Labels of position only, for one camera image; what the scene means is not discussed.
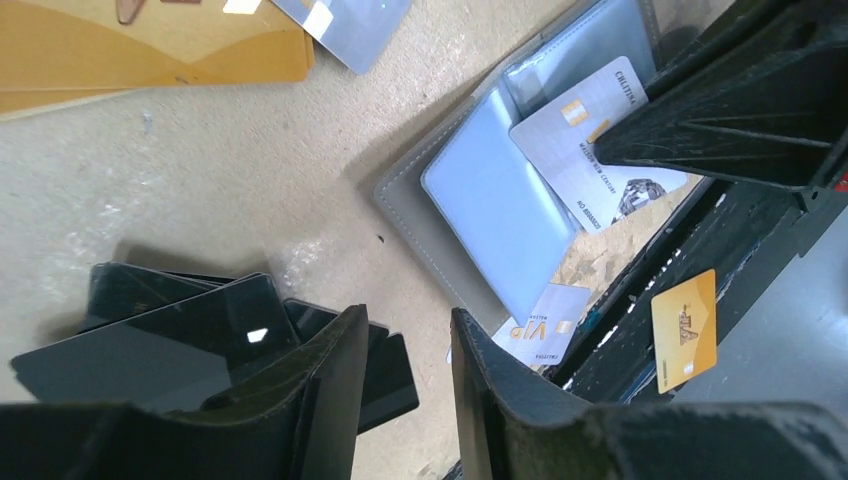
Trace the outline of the grey card holder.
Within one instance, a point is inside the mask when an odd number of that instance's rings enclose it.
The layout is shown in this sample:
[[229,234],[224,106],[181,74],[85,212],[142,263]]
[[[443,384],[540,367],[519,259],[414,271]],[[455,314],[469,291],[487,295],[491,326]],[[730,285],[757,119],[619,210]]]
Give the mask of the grey card holder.
[[663,60],[650,1],[580,1],[496,64],[378,181],[374,199],[455,307],[487,331],[526,319],[580,226],[511,129],[617,57]]

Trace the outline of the single orange credit card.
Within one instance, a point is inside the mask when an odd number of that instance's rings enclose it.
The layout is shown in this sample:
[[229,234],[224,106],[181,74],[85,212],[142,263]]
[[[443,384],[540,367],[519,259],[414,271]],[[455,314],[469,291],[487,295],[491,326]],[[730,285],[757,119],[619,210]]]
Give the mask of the single orange credit card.
[[665,394],[717,364],[716,271],[659,293],[650,307],[657,390]]

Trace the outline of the silver white credit card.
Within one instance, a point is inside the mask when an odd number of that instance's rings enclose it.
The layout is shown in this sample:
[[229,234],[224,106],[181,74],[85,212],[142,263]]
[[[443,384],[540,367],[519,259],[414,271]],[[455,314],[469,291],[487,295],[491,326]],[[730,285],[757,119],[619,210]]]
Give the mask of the silver white credit card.
[[411,6],[410,0],[273,0],[357,75],[370,71]]

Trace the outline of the black credit card stack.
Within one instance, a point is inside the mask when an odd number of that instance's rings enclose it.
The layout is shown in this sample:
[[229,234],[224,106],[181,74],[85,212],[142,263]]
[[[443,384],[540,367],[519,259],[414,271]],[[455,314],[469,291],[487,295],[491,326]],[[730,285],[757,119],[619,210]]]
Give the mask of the black credit card stack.
[[156,413],[210,408],[334,318],[281,298],[262,273],[211,279],[98,264],[79,332],[11,360],[36,404],[3,406],[1,427],[47,427],[50,406],[60,403],[129,401]]

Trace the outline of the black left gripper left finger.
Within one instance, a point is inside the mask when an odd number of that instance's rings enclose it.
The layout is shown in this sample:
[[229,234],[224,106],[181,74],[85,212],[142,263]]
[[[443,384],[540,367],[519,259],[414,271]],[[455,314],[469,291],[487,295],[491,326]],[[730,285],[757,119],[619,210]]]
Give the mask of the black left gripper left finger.
[[367,363],[365,305],[197,411],[7,404],[5,479],[347,479]]

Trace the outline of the single silver credit card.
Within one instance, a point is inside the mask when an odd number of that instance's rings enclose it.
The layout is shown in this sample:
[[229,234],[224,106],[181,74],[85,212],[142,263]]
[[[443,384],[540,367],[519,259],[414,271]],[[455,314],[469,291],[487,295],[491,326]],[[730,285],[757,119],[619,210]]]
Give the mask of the single silver credit card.
[[492,336],[496,345],[529,367],[560,363],[585,312],[591,290],[549,284],[521,326],[508,319]]

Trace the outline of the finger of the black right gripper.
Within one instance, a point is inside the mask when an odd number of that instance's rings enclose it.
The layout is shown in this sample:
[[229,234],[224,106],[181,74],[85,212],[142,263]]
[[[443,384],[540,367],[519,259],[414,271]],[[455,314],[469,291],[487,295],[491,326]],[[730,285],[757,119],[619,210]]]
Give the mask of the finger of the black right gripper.
[[596,142],[605,165],[847,188],[847,5],[736,1]]

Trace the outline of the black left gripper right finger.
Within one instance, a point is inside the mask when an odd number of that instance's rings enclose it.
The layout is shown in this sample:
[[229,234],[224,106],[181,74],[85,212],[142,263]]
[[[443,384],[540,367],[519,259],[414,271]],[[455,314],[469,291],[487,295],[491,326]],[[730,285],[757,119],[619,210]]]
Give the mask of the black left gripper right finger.
[[843,479],[847,424],[803,403],[593,404],[451,313],[467,479]]

